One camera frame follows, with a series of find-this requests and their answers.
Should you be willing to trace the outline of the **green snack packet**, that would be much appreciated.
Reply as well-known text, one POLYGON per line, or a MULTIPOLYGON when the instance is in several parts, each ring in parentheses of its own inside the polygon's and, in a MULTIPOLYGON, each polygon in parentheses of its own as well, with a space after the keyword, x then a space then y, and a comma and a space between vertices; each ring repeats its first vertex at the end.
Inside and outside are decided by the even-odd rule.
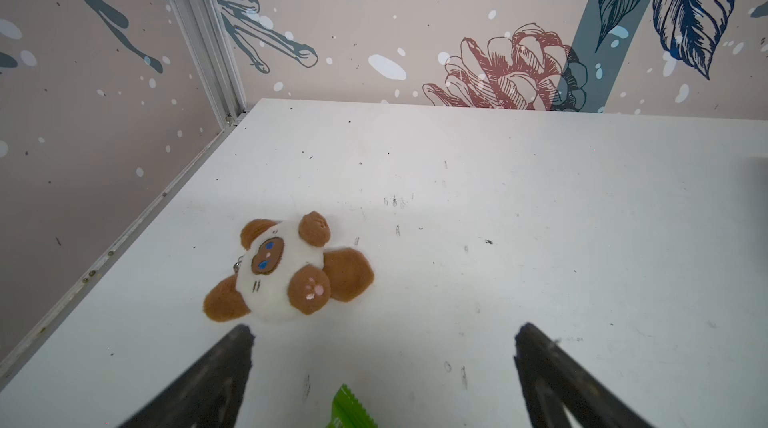
POLYGON ((331 419, 327 428, 378 428, 378 424, 363 407, 352 390, 343 384, 331 405, 331 419))

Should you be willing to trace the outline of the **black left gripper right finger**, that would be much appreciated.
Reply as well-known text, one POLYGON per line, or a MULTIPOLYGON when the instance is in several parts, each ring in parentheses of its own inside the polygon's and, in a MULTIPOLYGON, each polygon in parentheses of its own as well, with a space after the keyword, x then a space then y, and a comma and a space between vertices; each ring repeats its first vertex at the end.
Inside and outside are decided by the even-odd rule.
POLYGON ((532 323, 515 336, 514 357, 533 427, 650 428, 651 425, 532 323))

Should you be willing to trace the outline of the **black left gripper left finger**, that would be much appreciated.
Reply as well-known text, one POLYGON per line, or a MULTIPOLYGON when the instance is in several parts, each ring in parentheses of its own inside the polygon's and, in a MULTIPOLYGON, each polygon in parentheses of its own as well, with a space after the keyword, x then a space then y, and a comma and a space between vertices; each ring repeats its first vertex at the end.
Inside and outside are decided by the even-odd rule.
POLYGON ((123 428, 233 427, 252 368, 255 336, 239 324, 123 428))

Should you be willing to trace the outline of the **aluminium frame post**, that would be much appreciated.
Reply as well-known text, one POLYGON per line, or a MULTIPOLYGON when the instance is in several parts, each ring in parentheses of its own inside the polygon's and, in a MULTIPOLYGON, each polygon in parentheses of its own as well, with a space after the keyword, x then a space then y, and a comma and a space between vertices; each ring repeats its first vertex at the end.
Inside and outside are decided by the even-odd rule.
POLYGON ((248 105, 217 1, 169 1, 220 128, 237 126, 248 105))

